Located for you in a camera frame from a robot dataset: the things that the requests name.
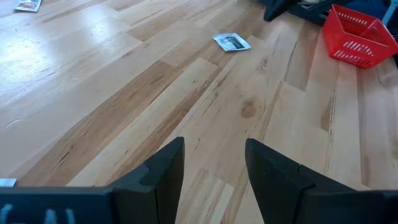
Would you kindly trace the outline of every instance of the red basket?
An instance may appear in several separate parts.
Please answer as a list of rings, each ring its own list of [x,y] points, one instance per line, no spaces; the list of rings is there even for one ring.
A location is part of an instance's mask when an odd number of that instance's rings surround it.
[[[398,44],[383,23],[343,6],[332,5],[323,25],[329,56],[371,68],[398,53]]]

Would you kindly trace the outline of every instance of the black plastic part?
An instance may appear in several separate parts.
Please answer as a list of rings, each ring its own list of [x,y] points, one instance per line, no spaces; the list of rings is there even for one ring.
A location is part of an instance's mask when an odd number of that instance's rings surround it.
[[[285,11],[296,5],[299,0],[264,0],[266,12],[264,13],[265,21],[273,21]]]
[[[254,139],[245,156],[264,223],[398,222],[398,191],[357,192]]]
[[[0,223],[175,223],[183,170],[176,138],[105,187],[0,188]]]

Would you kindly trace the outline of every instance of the small card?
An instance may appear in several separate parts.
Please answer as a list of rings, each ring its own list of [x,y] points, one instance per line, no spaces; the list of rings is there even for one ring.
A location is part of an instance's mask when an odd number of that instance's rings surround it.
[[[0,187],[13,187],[16,182],[16,178],[0,178]]]
[[[237,33],[216,34],[213,36],[213,39],[215,39],[217,44],[226,52],[250,49],[250,45]]]
[[[15,5],[16,10],[37,12],[39,10],[42,0],[17,0]]]

